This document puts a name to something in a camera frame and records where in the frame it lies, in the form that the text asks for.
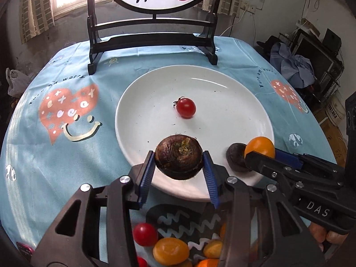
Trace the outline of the right hand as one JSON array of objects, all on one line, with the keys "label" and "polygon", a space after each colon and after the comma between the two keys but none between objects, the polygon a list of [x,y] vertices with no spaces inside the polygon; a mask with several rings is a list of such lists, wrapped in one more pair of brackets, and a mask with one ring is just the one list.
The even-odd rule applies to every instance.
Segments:
[{"label": "right hand", "polygon": [[308,229],[312,234],[313,238],[315,238],[315,240],[319,244],[319,248],[321,251],[324,250],[324,246],[323,246],[324,241],[327,241],[334,245],[341,245],[348,237],[348,234],[340,235],[334,231],[328,231],[326,228],[316,223],[311,223]]}]

